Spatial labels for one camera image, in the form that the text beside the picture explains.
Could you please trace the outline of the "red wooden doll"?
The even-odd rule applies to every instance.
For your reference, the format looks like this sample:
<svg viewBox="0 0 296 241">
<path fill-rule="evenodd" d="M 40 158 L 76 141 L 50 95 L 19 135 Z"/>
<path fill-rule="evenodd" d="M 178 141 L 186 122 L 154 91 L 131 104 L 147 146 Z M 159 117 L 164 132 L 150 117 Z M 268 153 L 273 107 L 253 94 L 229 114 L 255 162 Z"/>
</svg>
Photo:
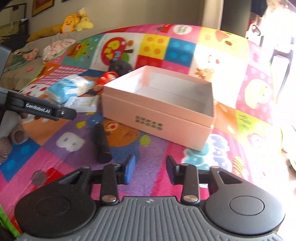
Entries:
<svg viewBox="0 0 296 241">
<path fill-rule="evenodd" d="M 93 90 L 99 94 L 103 92 L 103 86 L 107 83 L 111 82 L 112 80 L 118 78 L 119 75 L 116 72 L 106 72 L 104 73 L 99 79 L 95 82 L 93 86 Z"/>
</svg>

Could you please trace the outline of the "black cylindrical flashlight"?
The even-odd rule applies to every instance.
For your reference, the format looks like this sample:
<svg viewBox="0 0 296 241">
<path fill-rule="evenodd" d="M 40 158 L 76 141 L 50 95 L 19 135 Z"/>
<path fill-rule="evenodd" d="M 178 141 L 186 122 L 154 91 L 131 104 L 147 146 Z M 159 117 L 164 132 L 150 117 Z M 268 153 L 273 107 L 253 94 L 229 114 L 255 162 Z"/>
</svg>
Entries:
<svg viewBox="0 0 296 241">
<path fill-rule="evenodd" d="M 107 135 L 102 123 L 97 123 L 94 126 L 93 142 L 96 148 L 96 159 L 98 163 L 109 163 L 112 160 L 112 154 L 108 144 Z"/>
</svg>

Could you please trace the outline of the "brown knitted plush toy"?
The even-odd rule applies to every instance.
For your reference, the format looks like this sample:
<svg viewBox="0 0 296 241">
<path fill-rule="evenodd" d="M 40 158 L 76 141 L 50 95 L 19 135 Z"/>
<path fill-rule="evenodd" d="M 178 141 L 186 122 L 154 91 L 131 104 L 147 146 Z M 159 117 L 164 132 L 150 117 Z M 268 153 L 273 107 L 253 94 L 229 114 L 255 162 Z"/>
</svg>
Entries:
<svg viewBox="0 0 296 241">
<path fill-rule="evenodd" d="M 21 121 L 28 117 L 27 113 L 16 113 L 7 110 L 1 121 L 1 164 L 11 153 L 13 144 L 20 145 L 28 140 L 28 134 Z"/>
</svg>

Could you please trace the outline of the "blue tissue pack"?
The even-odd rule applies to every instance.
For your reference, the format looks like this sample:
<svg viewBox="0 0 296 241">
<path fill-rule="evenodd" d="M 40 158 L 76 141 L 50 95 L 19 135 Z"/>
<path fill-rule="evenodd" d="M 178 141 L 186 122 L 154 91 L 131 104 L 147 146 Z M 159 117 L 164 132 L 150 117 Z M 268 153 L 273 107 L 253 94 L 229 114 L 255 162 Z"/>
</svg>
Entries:
<svg viewBox="0 0 296 241">
<path fill-rule="evenodd" d="M 79 97 L 94 86 L 94 82 L 73 74 L 60 79 L 45 90 L 45 94 L 58 104 L 66 103 L 70 97 Z"/>
</svg>

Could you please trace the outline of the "pink white crumpled cloth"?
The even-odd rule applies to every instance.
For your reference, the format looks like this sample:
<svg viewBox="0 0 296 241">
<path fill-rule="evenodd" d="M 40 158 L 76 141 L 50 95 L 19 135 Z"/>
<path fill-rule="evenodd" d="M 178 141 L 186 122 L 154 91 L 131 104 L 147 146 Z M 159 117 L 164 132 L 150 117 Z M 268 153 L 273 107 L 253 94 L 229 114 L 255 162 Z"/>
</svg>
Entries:
<svg viewBox="0 0 296 241">
<path fill-rule="evenodd" d="M 43 63 L 48 62 L 55 55 L 59 54 L 60 52 L 62 52 L 64 49 L 74 44 L 75 42 L 76 41 L 74 39 L 64 39 L 64 40 L 58 40 L 48 45 L 43 50 L 43 55 L 42 55 Z"/>
</svg>

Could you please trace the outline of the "pink cardboard box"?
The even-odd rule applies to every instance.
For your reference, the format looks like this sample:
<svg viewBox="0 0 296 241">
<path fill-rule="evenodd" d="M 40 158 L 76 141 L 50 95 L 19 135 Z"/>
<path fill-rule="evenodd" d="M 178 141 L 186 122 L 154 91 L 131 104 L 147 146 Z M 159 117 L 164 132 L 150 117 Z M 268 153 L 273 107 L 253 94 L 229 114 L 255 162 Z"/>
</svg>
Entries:
<svg viewBox="0 0 296 241">
<path fill-rule="evenodd" d="M 216 119 L 211 82 L 153 66 L 104 85 L 101 106 L 105 118 L 197 151 Z"/>
</svg>

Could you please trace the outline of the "colourful cartoon play mat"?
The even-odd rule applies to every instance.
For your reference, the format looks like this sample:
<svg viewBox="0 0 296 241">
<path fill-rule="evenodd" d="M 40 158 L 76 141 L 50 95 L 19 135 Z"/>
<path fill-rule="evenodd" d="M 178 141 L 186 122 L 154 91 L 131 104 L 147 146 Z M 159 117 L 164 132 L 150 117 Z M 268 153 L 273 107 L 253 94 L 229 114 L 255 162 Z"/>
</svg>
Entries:
<svg viewBox="0 0 296 241">
<path fill-rule="evenodd" d="M 24 195 L 81 166 L 99 169 L 91 130 L 104 124 L 114 162 L 132 154 L 137 166 L 120 196 L 181 193 L 170 185 L 166 156 L 202 170 L 213 165 L 275 195 L 287 211 L 280 235 L 295 231 L 295 174 L 281 154 L 282 111 L 270 69 L 253 42 L 220 30 L 186 25 L 144 25 L 76 42 L 33 72 L 21 93 L 44 98 L 46 89 L 72 74 L 97 80 L 114 57 L 133 73 L 107 93 L 117 102 L 74 120 L 35 119 L 28 140 L 1 163 L 1 224 L 18 235 L 15 205 Z"/>
</svg>

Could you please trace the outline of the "white battery charger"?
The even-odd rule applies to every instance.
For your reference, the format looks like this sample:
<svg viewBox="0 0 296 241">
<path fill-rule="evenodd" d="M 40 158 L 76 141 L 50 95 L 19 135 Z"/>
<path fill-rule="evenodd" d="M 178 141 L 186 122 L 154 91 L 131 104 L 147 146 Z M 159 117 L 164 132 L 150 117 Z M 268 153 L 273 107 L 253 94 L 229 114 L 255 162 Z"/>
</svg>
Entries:
<svg viewBox="0 0 296 241">
<path fill-rule="evenodd" d="M 66 108 L 74 109 L 77 113 L 94 113 L 97 111 L 99 96 L 70 97 L 64 104 Z"/>
</svg>

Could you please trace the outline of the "yellow plush tiger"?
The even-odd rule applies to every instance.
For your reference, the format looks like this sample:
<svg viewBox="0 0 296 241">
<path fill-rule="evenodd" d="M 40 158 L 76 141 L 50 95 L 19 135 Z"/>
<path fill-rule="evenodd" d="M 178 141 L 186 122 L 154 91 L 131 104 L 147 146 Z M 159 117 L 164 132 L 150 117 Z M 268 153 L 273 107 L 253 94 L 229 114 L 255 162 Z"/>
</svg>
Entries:
<svg viewBox="0 0 296 241">
<path fill-rule="evenodd" d="M 76 30 L 76 25 L 80 22 L 79 16 L 77 14 L 68 15 L 63 21 L 63 25 L 61 27 L 61 33 L 69 33 Z"/>
</svg>

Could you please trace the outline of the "yellow plush duck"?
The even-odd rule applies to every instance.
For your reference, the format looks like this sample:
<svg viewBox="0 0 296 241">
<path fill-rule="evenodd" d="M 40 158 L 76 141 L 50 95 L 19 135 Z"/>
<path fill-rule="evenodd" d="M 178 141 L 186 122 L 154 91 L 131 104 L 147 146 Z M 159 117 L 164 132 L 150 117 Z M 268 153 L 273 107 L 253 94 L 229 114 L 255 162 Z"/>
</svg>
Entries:
<svg viewBox="0 0 296 241">
<path fill-rule="evenodd" d="M 93 23 L 87 16 L 85 8 L 79 9 L 77 12 L 77 17 L 79 18 L 79 22 L 76 25 L 77 32 L 80 32 L 81 30 L 92 29 L 94 27 Z"/>
</svg>

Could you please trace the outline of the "black plush toy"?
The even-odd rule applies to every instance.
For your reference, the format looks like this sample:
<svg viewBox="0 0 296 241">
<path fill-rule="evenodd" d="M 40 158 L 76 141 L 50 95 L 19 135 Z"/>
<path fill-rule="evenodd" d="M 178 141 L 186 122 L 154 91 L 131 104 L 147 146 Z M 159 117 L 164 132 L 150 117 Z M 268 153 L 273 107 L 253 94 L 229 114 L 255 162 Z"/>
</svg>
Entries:
<svg viewBox="0 0 296 241">
<path fill-rule="evenodd" d="M 122 60 L 110 60 L 109 72 L 115 72 L 118 76 L 123 76 L 133 71 L 132 66 L 126 61 Z"/>
</svg>

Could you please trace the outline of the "framed wall picture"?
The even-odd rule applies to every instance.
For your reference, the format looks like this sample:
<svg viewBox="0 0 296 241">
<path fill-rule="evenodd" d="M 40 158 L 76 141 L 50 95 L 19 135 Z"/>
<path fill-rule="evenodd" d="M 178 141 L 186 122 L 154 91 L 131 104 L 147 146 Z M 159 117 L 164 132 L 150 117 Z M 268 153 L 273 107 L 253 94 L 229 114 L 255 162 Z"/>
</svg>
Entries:
<svg viewBox="0 0 296 241">
<path fill-rule="evenodd" d="M 54 2 L 54 0 L 33 0 L 32 16 L 36 16 L 42 11 L 45 11 L 46 9 L 53 7 Z"/>
</svg>

